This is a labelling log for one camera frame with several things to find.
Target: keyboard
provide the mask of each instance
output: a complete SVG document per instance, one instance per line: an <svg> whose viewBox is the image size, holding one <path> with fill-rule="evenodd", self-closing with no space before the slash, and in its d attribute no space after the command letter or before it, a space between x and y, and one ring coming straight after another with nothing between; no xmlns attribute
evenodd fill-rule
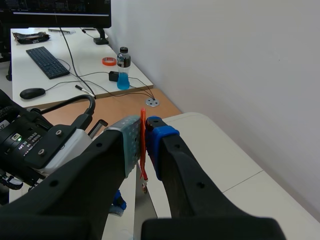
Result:
<svg viewBox="0 0 320 240"><path fill-rule="evenodd" d="M26 53L49 79L55 79L69 74L69 70L66 69L44 46L26 50Z"/></svg>

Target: black mouse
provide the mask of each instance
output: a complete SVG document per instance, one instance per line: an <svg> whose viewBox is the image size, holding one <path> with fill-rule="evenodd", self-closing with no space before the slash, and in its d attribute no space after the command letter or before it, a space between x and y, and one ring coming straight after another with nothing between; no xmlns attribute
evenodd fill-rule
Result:
<svg viewBox="0 0 320 240"><path fill-rule="evenodd" d="M34 99L46 93L43 88L28 88L20 92L22 99Z"/></svg>

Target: white desk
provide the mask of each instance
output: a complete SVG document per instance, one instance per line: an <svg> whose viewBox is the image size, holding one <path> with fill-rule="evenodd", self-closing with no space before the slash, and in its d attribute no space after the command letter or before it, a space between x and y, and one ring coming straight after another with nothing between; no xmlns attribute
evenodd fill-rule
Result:
<svg viewBox="0 0 320 240"><path fill-rule="evenodd" d="M116 53L108 45L96 45L91 37L84 34L80 28L63 28L68 31L75 31L73 34L66 34L66 40L68 41L74 65L77 73L81 75L94 73L94 72L110 72L118 71L118 67L105 66L102 64L102 58L113 57L116 58ZM22 107L41 106L52 103L61 102L72 97L84 94L82 91L75 88L75 85L85 85L82 82L63 83L57 87L46 92L45 95L25 100L20 98L20 92L29 88L43 88L48 89L59 82L76 81L76 77L67 75L58 77L55 79L48 79L47 76L41 71L36 63L26 53L26 50L46 47L49 52L52 53L57 59L62 59L71 65L71 72L74 73L72 68L71 58L68 52L67 45L61 33L49 32L47 28L25 28L25 29L12 29L12 33L17 32L21 34L31 34L38 32L47 32L50 35L50 40L46 42L36 44L20 44L15 41L15 38L11 36L11 54L12 54L12 96L13 101ZM99 37L99 33L96 30L87 31L88 34L93 37ZM153 87L153 84L147 79L147 77L137 68L137 66L131 63L129 77L138 78L144 84ZM106 73L98 73L83 77L84 80L92 81L113 94L122 94L126 91L119 90L117 83L109 81L109 75ZM129 79L130 84L134 87L146 88L141 82L136 79ZM88 85L92 88L97 98L108 97L109 94L98 86L95 86L88 82Z"/></svg>
<svg viewBox="0 0 320 240"><path fill-rule="evenodd" d="M184 113L164 119L179 130L193 155L224 195L243 211L276 219L288 240L320 239L320 223L264 172L212 120L199 113ZM150 158L145 170L148 192L159 218L170 218L170 208L162 182L157 180ZM104 240L130 239L134 234L136 169L120 187L127 209L122 217L109 215ZM23 191L10 191L10 201Z"/></svg>

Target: computer monitor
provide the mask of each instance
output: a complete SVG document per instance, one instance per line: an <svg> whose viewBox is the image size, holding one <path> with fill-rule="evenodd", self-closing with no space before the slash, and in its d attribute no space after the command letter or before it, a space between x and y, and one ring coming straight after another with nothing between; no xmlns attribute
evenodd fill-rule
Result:
<svg viewBox="0 0 320 240"><path fill-rule="evenodd" d="M0 0L9 28L111 27L111 0Z"/></svg>

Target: desk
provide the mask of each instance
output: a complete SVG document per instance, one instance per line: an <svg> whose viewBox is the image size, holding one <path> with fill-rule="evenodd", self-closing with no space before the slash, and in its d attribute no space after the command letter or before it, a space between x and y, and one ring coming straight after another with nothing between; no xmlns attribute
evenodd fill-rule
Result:
<svg viewBox="0 0 320 240"><path fill-rule="evenodd" d="M118 71L118 67L105 66L102 64L102 58L113 57L116 58L116 53L108 45L96 45L93 39L84 34L80 28L64 28L64 30L75 31L73 34L66 34L65 38L68 41L73 59L75 69L77 73L81 75L94 73L94 72L110 72ZM12 97L13 101L22 107L35 107L46 108L52 106L54 103L61 102L72 97L84 94L82 91L75 88L75 85L86 86L82 82L77 83L63 83L57 87L46 92L45 95L25 100L20 98L20 92L29 88L43 88L48 89L59 82L68 82L78 80L71 74L55 79L48 79L42 70L36 65L36 63L26 53L26 50L46 47L49 52L52 53L57 59L62 59L72 65L71 58L68 52L67 45L61 33L49 32L47 28L26 28L26 29L12 29L12 33L31 34L38 32L47 32L50 35L50 40L46 42L36 44L20 44L15 41L13 35L11 35L11 59L12 59ZM99 33L96 30L87 31L88 34L93 37L99 37ZM145 85L150 88L153 84L147 79L147 77L137 68L134 63L131 63L129 77L140 79ZM83 77L84 80L92 81L114 95L119 95L127 92L136 92L137 89L119 90L116 82L109 81L109 75L106 73L98 73ZM137 79L129 79L130 84L134 87L146 89L141 82ZM88 83L92 88L97 98L105 98L110 95L106 93L100 87Z"/></svg>
<svg viewBox="0 0 320 240"><path fill-rule="evenodd" d="M123 117L139 114L145 107L147 116L157 115L170 126L179 130L182 139L206 174L237 207L260 217L272 217L278 221L288 240L320 239L320 224L302 208L284 189L261 169L239 146L237 146L211 119L199 113L181 112L158 89L152 89L160 100L160 106L145 106L143 95L108 97L96 101L93 123L99 119L113 124ZM47 113L45 117L53 124L70 124L87 108L79 102ZM157 180L150 158L146 157L148 192L156 215L170 217L169 203L163 184ZM109 215L103 240L130 239L134 233L136 169L120 187L127 209L122 217ZM20 197L26 193L10 191Z"/></svg>

